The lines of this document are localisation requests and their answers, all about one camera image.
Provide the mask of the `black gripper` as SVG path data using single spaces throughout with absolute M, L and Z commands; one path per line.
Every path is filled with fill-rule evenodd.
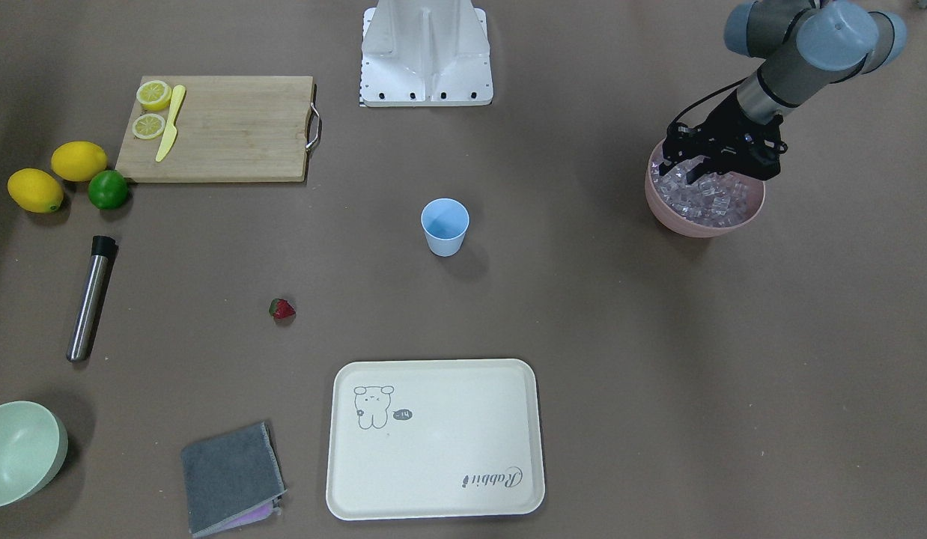
M 781 173 L 779 157 L 788 150 L 779 135 L 782 122 L 781 114 L 774 114 L 765 125 L 750 120 L 736 96 L 729 95 L 697 127 L 672 122 L 672 134 L 661 146 L 660 175 L 665 177 L 690 160 L 688 186 L 708 174 L 771 180 Z

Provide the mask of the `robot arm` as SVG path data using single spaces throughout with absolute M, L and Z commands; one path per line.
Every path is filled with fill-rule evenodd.
M 669 124 L 661 175 L 694 161 L 689 184 L 707 174 L 771 180 L 788 150 L 779 135 L 785 116 L 830 83 L 890 64 L 908 43 L 908 27 L 897 14 L 851 1 L 748 1 L 727 18 L 724 43 L 762 64 L 724 88 L 700 125 Z

